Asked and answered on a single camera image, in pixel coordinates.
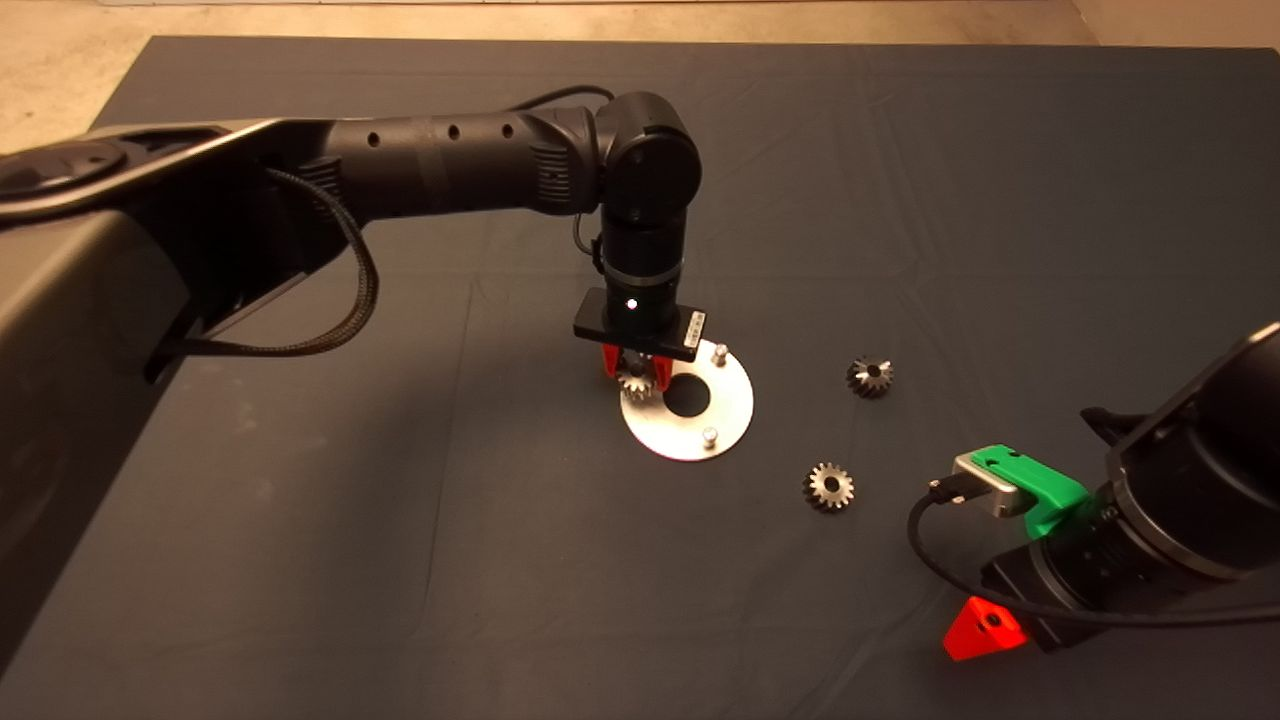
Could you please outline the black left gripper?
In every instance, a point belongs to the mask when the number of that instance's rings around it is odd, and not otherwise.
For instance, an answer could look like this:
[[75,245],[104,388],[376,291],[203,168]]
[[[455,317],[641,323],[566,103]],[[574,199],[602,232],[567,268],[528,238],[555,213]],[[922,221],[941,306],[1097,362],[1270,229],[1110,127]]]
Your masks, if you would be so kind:
[[607,377],[618,377],[623,350],[650,355],[655,392],[664,393],[675,360],[695,360],[707,313],[678,302],[680,281],[678,268],[653,277],[605,272],[603,286],[585,293],[573,318],[573,334],[602,345]]

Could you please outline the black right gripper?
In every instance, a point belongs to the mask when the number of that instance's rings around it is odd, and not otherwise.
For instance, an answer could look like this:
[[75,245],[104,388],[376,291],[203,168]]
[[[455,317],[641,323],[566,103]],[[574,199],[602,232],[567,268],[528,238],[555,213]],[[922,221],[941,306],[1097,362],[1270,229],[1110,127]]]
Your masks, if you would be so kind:
[[[1074,507],[1055,528],[991,559],[980,584],[1061,610],[1148,614],[1151,553],[1123,518],[1111,489]],[[1004,606],[970,596],[943,634],[952,661],[1023,647],[1028,634]]]

